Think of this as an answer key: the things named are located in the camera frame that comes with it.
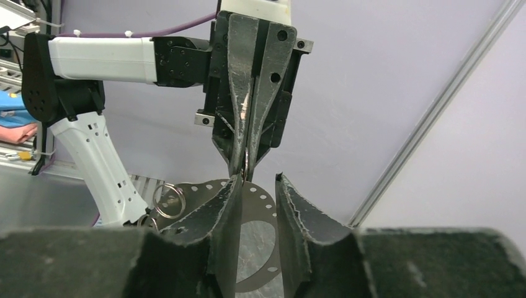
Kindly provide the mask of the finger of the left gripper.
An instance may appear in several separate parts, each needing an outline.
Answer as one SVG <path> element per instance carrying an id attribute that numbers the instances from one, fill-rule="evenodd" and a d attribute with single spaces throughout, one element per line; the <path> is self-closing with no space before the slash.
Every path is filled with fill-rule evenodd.
<path id="1" fill-rule="evenodd" d="M 266 117 L 285 76 L 292 55 L 296 29 L 271 22 L 267 29 L 262 53 L 261 72 L 252 96 L 250 131 L 247 139 L 247 180 L 253 177 L 257 165 L 259 142 Z"/>
<path id="2" fill-rule="evenodd" d="M 234 114 L 230 175 L 242 173 L 247 168 L 245 150 L 251 113 L 252 67 L 258 25 L 257 19 L 241 14 L 232 13 L 228 20 L 228 82 Z"/>

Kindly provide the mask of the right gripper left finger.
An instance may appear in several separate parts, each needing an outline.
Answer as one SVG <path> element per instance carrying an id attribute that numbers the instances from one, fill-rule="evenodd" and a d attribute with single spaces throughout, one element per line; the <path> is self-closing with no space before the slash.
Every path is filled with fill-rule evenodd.
<path id="1" fill-rule="evenodd" d="M 234 297 L 240 175 L 163 232 L 32 228 L 1 235 L 2 297 Z"/>

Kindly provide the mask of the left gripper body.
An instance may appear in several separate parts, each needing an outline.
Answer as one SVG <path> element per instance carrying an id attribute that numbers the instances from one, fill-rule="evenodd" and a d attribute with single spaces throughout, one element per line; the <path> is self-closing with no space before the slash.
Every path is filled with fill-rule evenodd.
<path id="1" fill-rule="evenodd" d="M 206 98 L 203 109 L 203 112 L 210 115 L 213 119 L 211 121 L 213 126 L 213 143 L 228 163 L 230 162 L 234 133 L 234 114 L 228 82 L 227 60 L 228 20 L 231 14 L 232 12 L 221 11 L 212 27 L 210 40 L 210 72 L 208 81 L 205 83 Z M 259 25 L 255 56 L 253 59 L 254 64 L 252 67 L 253 87 L 251 111 L 256 79 L 261 72 L 262 53 L 265 47 L 267 29 L 271 23 L 271 21 L 268 20 L 255 19 L 259 21 Z M 296 39 L 285 76 L 280 82 L 279 91 L 264 122 L 261 140 L 259 142 L 257 162 L 260 162 L 271 149 L 277 148 L 281 144 L 300 61 L 303 55 L 308 55 L 312 52 L 313 45 L 314 43 L 312 41 L 299 38 L 296 30 Z M 248 135 L 250 131 L 250 118 L 251 114 L 248 120 Z M 247 143 L 245 154 L 247 161 Z"/>

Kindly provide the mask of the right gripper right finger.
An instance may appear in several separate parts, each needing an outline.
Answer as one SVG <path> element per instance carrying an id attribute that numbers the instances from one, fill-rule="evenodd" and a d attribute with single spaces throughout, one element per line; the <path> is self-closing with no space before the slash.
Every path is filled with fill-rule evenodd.
<path id="1" fill-rule="evenodd" d="M 349 228 L 275 178 L 285 297 L 524 297 L 525 258 L 490 228 Z"/>

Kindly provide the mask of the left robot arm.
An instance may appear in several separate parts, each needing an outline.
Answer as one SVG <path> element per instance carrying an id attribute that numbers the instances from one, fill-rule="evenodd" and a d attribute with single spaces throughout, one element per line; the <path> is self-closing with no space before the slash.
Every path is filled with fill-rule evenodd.
<path id="1" fill-rule="evenodd" d="M 291 25 L 230 11 L 214 16 L 207 40 L 29 34 L 22 98 L 73 157 L 105 226 L 156 225 L 166 213 L 147 205 L 118 156 L 103 115 L 104 83 L 201 86 L 198 122 L 213 129 L 229 174 L 249 181 L 280 145 L 299 63 L 312 48 Z"/>

